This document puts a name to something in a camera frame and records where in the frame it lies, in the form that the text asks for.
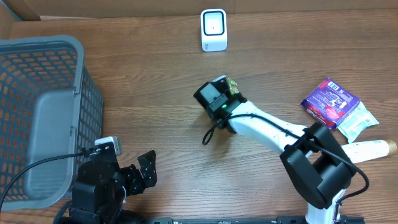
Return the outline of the white shampoo tube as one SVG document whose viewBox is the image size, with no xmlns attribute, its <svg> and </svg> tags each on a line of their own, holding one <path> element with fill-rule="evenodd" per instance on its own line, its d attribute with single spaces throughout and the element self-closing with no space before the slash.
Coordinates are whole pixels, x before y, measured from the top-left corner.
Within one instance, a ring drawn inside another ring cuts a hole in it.
<svg viewBox="0 0 398 224">
<path fill-rule="evenodd" d="M 354 164 L 397 154 L 397 143 L 392 140 L 354 142 L 342 146 Z"/>
</svg>

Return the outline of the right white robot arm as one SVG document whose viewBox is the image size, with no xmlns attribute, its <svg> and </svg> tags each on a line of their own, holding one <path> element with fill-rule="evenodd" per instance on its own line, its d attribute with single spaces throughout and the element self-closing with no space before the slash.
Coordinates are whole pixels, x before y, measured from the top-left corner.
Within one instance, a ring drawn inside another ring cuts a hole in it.
<svg viewBox="0 0 398 224">
<path fill-rule="evenodd" d="M 308 203 L 305 221 L 340 222 L 340 198 L 357 171 L 327 127 L 314 123 L 307 128 L 276 118 L 233 92 L 225 78 L 206 82 L 193 96 L 214 123 L 203 137 L 204 145 L 216 128 L 259 141 L 280 157 L 296 191 Z"/>
</svg>

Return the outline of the green yellow sachet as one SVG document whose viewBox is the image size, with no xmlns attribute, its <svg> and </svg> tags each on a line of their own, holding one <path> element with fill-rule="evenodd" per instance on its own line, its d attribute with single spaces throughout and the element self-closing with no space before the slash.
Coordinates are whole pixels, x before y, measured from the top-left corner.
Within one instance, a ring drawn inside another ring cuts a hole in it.
<svg viewBox="0 0 398 224">
<path fill-rule="evenodd" d="M 231 78 L 227 78 L 228 91 L 231 95 L 239 93 L 238 84 Z"/>
</svg>

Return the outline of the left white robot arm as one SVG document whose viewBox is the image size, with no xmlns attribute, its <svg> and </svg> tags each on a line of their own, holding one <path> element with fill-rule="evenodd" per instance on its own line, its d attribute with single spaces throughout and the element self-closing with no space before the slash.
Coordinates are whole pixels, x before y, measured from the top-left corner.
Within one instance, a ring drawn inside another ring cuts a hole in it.
<svg viewBox="0 0 398 224">
<path fill-rule="evenodd" d="M 72 199 L 58 211 L 54 223 L 148 223 L 142 215 L 123 209 L 128 196 L 142 194 L 157 183 L 156 153 L 137 158 L 135 165 L 121 168 L 111 144 L 84 148 L 90 160 L 78 169 Z"/>
</svg>

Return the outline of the teal wipes packet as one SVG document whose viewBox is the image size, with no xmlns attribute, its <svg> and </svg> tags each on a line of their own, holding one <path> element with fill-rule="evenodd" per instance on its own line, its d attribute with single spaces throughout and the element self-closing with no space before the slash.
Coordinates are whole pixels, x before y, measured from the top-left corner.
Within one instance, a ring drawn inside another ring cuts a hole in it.
<svg viewBox="0 0 398 224">
<path fill-rule="evenodd" d="M 337 126 L 338 130 L 347 138 L 351 144 L 362 131 L 379 121 L 366 109 L 362 101 L 358 106 Z"/>
</svg>

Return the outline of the red purple pad package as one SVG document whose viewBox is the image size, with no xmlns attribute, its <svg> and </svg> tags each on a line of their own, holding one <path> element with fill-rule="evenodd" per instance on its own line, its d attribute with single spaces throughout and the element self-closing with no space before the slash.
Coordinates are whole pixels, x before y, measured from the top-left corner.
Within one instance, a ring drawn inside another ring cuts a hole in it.
<svg viewBox="0 0 398 224">
<path fill-rule="evenodd" d="M 301 107 L 329 129 L 336 129 L 359 105 L 360 99 L 326 78 L 301 101 Z"/>
</svg>

